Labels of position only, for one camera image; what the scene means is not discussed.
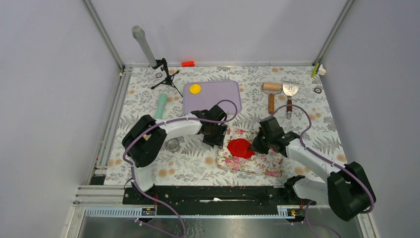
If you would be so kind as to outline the floral tray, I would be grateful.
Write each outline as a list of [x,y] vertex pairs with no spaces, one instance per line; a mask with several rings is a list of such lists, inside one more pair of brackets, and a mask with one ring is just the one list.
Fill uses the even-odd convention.
[[267,154],[250,150],[256,131],[237,127],[227,129],[223,147],[218,151],[217,166],[220,169],[279,178],[283,175],[284,157],[272,151]]

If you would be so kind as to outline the red dough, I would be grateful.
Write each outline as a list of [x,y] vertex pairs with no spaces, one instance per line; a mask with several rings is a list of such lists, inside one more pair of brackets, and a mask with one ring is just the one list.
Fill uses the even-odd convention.
[[250,159],[255,152],[250,149],[251,143],[243,138],[233,139],[227,144],[227,149],[234,157]]

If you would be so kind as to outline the clear round cutter cup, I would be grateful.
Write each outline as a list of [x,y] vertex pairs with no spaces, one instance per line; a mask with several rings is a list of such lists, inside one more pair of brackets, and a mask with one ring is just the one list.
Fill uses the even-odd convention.
[[165,147],[169,152],[175,153],[180,149],[180,141],[178,138],[170,139],[165,143]]

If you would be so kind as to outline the wooden dough roller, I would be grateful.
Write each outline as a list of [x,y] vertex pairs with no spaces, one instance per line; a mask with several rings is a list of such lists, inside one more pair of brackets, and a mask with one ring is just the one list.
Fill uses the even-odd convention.
[[268,94],[268,113],[272,114],[274,112],[275,106],[275,94],[281,93],[282,84],[281,83],[269,83],[264,82],[262,84],[263,91],[269,91]]

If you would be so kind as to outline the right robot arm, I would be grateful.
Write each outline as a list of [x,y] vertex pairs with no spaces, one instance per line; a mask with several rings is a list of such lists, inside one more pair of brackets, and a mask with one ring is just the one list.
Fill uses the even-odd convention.
[[312,200],[328,205],[343,221],[363,212],[370,212],[376,196],[363,167],[357,162],[335,163],[316,152],[298,134],[284,132],[276,118],[270,116],[259,122],[259,131],[250,149],[260,154],[270,150],[308,167],[322,181],[305,176],[293,176],[284,183],[284,198],[290,204]]

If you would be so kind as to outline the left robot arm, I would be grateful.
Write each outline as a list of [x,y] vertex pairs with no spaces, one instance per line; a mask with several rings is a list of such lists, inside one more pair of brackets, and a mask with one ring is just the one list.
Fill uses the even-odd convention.
[[181,136],[202,134],[204,144],[221,147],[227,131],[226,122],[227,113],[219,105],[209,110],[192,111],[175,119],[142,116],[122,139],[125,149],[123,160],[130,164],[136,187],[135,198],[143,204],[152,201],[154,182],[151,163],[165,142]]

